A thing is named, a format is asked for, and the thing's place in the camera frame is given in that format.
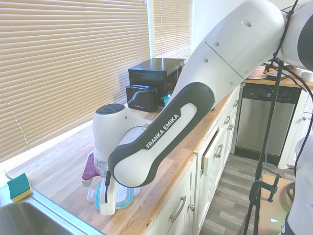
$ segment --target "black microwave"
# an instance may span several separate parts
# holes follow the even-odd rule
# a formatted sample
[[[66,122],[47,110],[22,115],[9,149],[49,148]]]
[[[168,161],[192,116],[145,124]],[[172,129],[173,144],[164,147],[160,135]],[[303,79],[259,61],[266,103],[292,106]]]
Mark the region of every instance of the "black microwave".
[[[161,98],[174,90],[184,64],[185,59],[152,58],[128,69],[129,83],[155,87],[157,101],[164,105]]]

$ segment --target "plate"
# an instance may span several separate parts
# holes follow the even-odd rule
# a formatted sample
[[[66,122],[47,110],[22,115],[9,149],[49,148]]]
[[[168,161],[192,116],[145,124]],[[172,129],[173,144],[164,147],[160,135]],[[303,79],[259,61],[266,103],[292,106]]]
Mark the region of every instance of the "plate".
[[[259,80],[259,79],[264,79],[266,78],[266,74],[262,74],[260,77],[247,77],[247,79],[251,80]]]

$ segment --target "black appliance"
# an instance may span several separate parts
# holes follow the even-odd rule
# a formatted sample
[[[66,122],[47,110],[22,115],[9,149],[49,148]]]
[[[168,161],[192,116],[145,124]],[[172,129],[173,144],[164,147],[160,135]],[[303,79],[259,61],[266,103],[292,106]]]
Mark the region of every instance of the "black appliance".
[[[145,85],[157,89],[157,102],[174,90],[185,59],[152,58],[128,69],[130,85]]]
[[[127,104],[129,108],[153,112],[158,108],[157,89],[144,85],[126,87]]]

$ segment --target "gray wooden floor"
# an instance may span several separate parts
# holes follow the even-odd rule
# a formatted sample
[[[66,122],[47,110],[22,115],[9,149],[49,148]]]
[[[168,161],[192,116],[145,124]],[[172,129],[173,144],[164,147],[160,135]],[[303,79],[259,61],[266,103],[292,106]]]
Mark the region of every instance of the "gray wooden floor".
[[[243,234],[249,206],[248,196],[257,164],[255,160],[232,154],[229,156],[200,235]],[[280,170],[272,164],[267,164],[267,168],[280,173],[285,179],[295,179],[293,169]],[[248,234],[253,232],[254,215],[255,207],[253,207]]]

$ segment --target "white wall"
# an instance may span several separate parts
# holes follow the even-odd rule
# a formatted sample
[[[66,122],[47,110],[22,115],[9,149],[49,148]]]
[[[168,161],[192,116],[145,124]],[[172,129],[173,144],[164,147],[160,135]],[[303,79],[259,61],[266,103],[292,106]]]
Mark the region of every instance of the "white wall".
[[[233,9],[245,0],[194,0],[194,48]],[[293,5],[295,0],[270,0],[279,9]],[[299,0],[298,4],[308,0]]]

